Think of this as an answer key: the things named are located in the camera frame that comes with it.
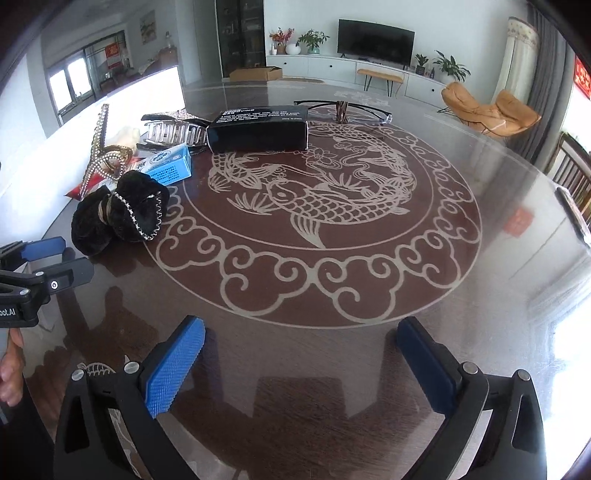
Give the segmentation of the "person's left hand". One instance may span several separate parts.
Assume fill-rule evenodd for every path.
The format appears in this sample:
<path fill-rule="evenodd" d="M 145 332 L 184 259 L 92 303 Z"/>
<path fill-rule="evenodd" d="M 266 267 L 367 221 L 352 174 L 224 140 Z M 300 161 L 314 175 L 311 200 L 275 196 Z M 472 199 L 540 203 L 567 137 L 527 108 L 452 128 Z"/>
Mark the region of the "person's left hand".
<path fill-rule="evenodd" d="M 25 357 L 24 341 L 21 331 L 11 328 L 7 339 L 7 349 L 1 360 L 1 400 L 9 407 L 17 406 L 23 396 L 23 369 Z"/>

